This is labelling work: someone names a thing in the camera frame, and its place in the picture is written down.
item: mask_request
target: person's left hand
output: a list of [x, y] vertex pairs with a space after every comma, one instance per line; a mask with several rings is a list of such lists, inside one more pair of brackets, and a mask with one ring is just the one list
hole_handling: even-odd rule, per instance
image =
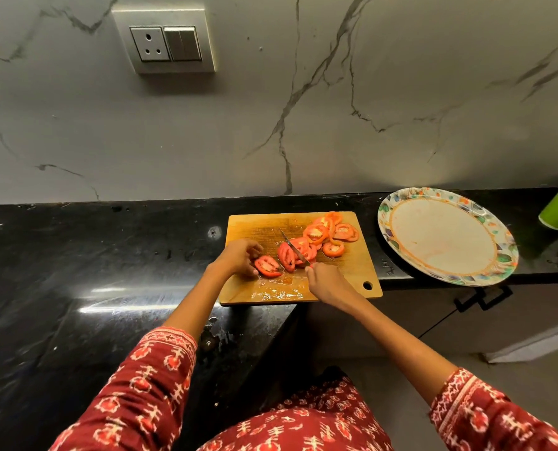
[[260, 243], [251, 239], [238, 239], [229, 242], [225, 250], [216, 259], [216, 263], [226, 268], [231, 275], [258, 275], [252, 261], [264, 253]]

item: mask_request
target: tiled floor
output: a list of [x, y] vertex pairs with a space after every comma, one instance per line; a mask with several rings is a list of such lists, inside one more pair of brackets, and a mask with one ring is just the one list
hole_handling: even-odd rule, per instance
[[[489, 365], [471, 355], [450, 359], [558, 429], [558, 352], [531, 363]], [[387, 358], [322, 360], [318, 367], [332, 364], [354, 381], [397, 451], [446, 449], [429, 423], [427, 405]]]

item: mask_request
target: backsplash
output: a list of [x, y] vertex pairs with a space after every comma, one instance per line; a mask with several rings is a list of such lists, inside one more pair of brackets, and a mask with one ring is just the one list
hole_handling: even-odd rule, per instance
[[[113, 6], [203, 6], [217, 72]], [[0, 204], [557, 184], [558, 0], [0, 0]]]

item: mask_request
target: switch panel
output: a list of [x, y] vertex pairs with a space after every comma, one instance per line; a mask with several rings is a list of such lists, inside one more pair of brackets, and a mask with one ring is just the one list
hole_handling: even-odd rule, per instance
[[160, 27], [133, 27], [131, 34], [142, 62], [170, 61]]
[[201, 60], [195, 27], [164, 27], [164, 36], [174, 61]]
[[122, 9], [112, 17], [136, 73], [213, 73], [204, 9]]

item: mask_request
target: patterned dress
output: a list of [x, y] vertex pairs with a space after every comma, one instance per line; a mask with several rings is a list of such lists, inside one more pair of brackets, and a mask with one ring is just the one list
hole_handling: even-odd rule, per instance
[[[181, 432], [196, 342], [147, 333], [51, 451], [170, 451]], [[558, 433], [501, 392], [458, 369], [429, 414], [450, 451], [557, 450]], [[328, 377], [277, 408], [235, 424], [199, 451], [391, 451], [390, 438], [350, 379]]]

